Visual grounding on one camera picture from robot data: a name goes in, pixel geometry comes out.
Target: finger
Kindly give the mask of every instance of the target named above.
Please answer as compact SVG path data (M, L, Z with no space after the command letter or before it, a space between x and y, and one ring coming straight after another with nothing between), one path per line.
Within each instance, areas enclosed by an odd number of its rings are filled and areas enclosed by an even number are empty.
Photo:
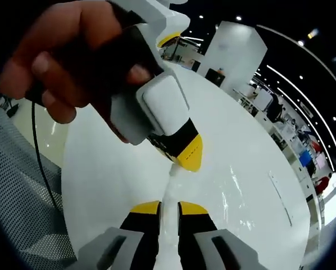
M149 82L151 79L152 76L149 71L139 64L134 65L127 75L127 82L129 84L141 85Z
M31 64L42 51L50 51L80 33L92 49L121 34L111 5L105 1L56 4L46 10L25 34L0 76L0 92L22 98L34 78Z
M35 58L32 72L66 104L80 108L88 105L88 92L76 85L70 74L48 52L42 52Z
M43 93L42 103L53 120L60 124L71 123L76 117L76 109L59 100L50 90Z

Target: glossy white surface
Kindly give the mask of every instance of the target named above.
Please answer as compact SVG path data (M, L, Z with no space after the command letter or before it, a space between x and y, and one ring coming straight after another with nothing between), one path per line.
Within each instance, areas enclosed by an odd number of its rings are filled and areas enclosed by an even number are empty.
M180 269L174 246L178 200L205 207L217 228L254 248L268 269L298 269L310 214L294 171L244 108L198 74L172 66L203 139L201 170L171 170L171 162L149 142L121 143L92 107L81 109L70 125L62 170L74 251L108 227L120 227L134 205L164 197L156 269ZM292 226L270 176L278 182Z
M25 98L19 100L18 103L20 107L12 117L12 121L19 132L34 146L31 122L32 103ZM62 167L63 150L69 125L56 123L46 109L39 105L35 106L35 119L39 152L59 167Z

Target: white pillar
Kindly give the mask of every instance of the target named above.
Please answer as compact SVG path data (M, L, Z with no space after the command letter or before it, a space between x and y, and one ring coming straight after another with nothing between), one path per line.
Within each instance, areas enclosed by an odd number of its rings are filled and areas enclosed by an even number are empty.
M202 59L198 73L206 76L209 68L223 68L225 91L244 91L267 51L258 32L249 26L223 21Z

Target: black cable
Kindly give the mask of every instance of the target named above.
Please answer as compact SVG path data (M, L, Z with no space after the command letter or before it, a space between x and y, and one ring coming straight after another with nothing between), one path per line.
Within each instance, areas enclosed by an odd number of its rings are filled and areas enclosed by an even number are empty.
M62 215L62 212L59 210L55 198L53 197L53 193L52 190L49 186L46 174L44 173L43 170L43 165L42 165L42 161L40 160L40 155L39 155L39 149L38 149L38 142L37 142L37 132L35 130L35 102L32 102L32 131L33 131L33 140L34 140L34 148L35 148L35 153L37 155L37 161L38 161L38 165L39 165L39 170L40 173L42 174L44 183L46 184L46 188L48 190L49 196L51 197L53 206L56 208L56 210Z

